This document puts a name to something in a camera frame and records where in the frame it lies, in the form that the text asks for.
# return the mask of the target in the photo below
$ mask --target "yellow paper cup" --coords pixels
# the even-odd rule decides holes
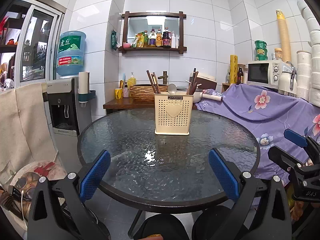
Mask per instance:
[[[122,98],[123,97],[122,88],[116,88],[115,89],[115,95],[116,95],[116,99]]]

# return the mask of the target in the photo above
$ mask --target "kettle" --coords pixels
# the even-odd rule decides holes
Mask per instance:
[[[297,96],[297,81],[296,81],[296,68],[294,65],[287,61],[283,62],[281,67],[281,75],[279,78],[278,94],[296,97]]]

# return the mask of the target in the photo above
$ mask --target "metal ladle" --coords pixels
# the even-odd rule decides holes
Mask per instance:
[[[177,92],[177,87],[175,84],[170,84],[167,88],[169,94],[174,95]]]

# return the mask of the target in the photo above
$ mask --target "blue gripper pad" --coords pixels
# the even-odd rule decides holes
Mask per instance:
[[[80,185],[79,195],[82,202],[92,198],[104,174],[106,174],[110,166],[110,162],[110,153],[105,151],[94,164],[92,169],[88,172],[88,174],[84,177]]]
[[[286,129],[284,131],[283,135],[287,140],[293,142],[294,144],[298,145],[301,148],[308,146],[306,138],[304,138],[300,134],[298,134],[290,129]]]
[[[239,198],[238,182],[214,149],[209,152],[209,164],[227,197],[236,202]]]

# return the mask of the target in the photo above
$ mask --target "stack of toilet paper rolls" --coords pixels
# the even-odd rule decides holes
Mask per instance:
[[[309,103],[320,107],[320,25],[304,0],[297,0],[297,5],[307,23],[311,40],[309,43],[312,50]]]
[[[311,53],[303,50],[297,51],[297,98],[309,101],[311,78]]]

